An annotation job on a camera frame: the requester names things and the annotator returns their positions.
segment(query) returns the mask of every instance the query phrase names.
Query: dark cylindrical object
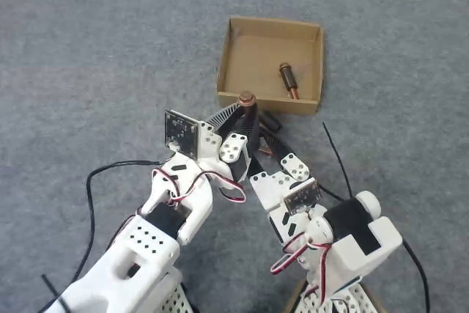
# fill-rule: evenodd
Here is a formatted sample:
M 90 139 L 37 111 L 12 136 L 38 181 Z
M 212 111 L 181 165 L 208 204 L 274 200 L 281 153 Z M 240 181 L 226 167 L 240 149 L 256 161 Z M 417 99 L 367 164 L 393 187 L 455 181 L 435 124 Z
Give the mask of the dark cylindrical object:
M 296 83 L 295 76 L 293 75 L 292 67 L 287 62 L 284 62 L 280 64 L 280 68 L 278 70 L 280 71 L 280 75 L 284 80 L 285 88 L 287 88 L 290 97 L 293 99 L 299 99 L 297 91 L 298 84 Z
M 280 64 L 279 70 L 284 80 L 285 88 L 287 88 L 288 91 L 290 91 L 291 88 L 298 88 L 295 77 L 293 76 L 292 67 L 288 63 L 284 62 Z
M 282 127 L 277 118 L 268 111 L 261 111 L 259 113 L 259 121 L 274 133 L 278 132 Z

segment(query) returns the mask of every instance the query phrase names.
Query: cardboard box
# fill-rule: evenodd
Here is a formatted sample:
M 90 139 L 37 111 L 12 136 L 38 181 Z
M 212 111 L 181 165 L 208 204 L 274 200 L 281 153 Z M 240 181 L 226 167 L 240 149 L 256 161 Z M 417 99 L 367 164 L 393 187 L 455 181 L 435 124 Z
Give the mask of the cardboard box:
M 321 98 L 324 31 L 316 23 L 269 18 L 229 19 L 218 73 L 222 106 L 253 92 L 259 107 L 291 114 L 314 114 Z M 288 62 L 299 100 L 289 97 L 278 68 Z

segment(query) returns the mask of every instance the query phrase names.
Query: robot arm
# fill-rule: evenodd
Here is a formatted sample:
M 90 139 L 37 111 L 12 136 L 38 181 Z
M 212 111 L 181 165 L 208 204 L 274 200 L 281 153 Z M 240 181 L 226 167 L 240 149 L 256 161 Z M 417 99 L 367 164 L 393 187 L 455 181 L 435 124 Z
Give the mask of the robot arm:
M 252 126 L 256 106 L 251 113 L 238 106 L 235 111 L 235 118 L 218 128 L 175 111 L 166 112 L 166 146 L 174 156 L 153 170 L 149 199 L 108 251 L 63 292 L 60 300 L 72 312 L 155 312 L 175 290 L 181 290 L 182 275 L 173 264 L 181 246 L 193 239 L 212 211 L 208 177 L 218 187 L 243 193 L 237 182 L 247 175 L 251 149 L 258 138 Z M 218 133 L 220 128 L 224 136 Z M 64 312 L 60 300 L 48 312 Z M 188 303 L 181 312 L 192 312 Z
M 270 131 L 262 128 L 261 134 L 282 168 L 272 175 L 257 169 L 250 177 L 286 252 L 271 273 L 280 273 L 296 259 L 308 271 L 309 288 L 303 298 L 316 294 L 306 308 L 317 309 L 340 299 L 348 287 L 384 262 L 402 237 L 388 218 L 380 216 L 380 203 L 368 191 L 329 210 L 317 204 L 320 191 L 306 165 Z

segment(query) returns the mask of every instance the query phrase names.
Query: circuit board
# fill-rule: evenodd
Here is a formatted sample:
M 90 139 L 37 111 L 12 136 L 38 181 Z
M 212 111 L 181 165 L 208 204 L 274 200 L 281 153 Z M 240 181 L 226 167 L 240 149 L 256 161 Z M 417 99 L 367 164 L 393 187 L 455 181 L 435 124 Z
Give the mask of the circuit board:
M 309 183 L 293 194 L 290 194 L 284 199 L 284 201 L 287 206 L 288 213 L 293 216 L 294 214 L 304 212 L 306 209 L 315 206 L 320 198 L 321 193 L 316 186 L 316 183 Z
M 165 111 L 165 145 L 175 147 L 178 152 L 189 158 L 196 159 L 199 144 L 199 123 L 177 113 Z

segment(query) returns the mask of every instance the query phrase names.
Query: gray carpet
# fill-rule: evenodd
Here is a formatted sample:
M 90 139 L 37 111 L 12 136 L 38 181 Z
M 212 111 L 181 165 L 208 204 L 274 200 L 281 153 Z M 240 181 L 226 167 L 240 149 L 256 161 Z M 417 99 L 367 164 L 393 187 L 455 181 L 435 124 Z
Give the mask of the gray carpet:
M 84 181 L 104 163 L 164 158 L 163 111 L 217 109 L 230 15 L 315 21 L 326 70 L 315 117 L 282 116 L 314 175 L 345 195 L 326 121 L 355 192 L 369 189 L 426 268 L 434 312 L 469 312 L 468 0 L 0 0 L 0 299 L 33 312 L 72 276 L 89 230 Z M 148 196 L 150 169 L 93 183 L 97 234 L 86 268 Z M 182 249 L 202 312 L 280 312 L 304 272 L 281 256 L 252 197 L 214 211 Z M 389 312 L 423 312 L 403 248 L 366 280 Z

